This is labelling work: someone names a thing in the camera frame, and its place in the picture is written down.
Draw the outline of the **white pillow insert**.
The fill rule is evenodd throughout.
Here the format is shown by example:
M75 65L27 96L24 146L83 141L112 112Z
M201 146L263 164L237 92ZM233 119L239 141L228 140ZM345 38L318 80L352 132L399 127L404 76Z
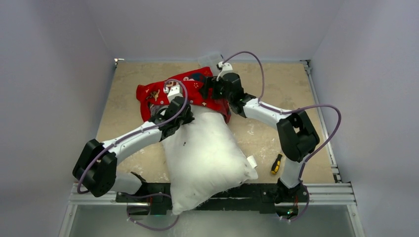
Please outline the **white pillow insert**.
M162 141L174 215L258 179L255 165L240 149L223 115L196 105L191 110L194 120Z

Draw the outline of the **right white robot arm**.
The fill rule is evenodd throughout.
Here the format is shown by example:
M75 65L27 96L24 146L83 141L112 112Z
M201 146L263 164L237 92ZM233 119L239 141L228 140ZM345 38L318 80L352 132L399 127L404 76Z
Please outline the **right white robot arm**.
M304 110L280 111L263 104L245 92L236 73L222 78L209 77L199 90L204 99L226 100L230 110L244 118L255 119L277 130L282 152L286 157L284 170L277 182L277 197L289 201L302 188L302 172L306 159L314 154L320 138Z

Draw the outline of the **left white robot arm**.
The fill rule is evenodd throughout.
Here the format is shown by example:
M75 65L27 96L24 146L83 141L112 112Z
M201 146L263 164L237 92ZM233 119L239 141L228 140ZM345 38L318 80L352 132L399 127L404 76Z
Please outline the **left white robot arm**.
M105 142L88 141L73 169L79 194L101 197L109 191L127 194L135 202L147 197L146 181L138 174L117 172L117 166L139 150L172 136L182 125L193 121L188 100L176 96L137 129Z

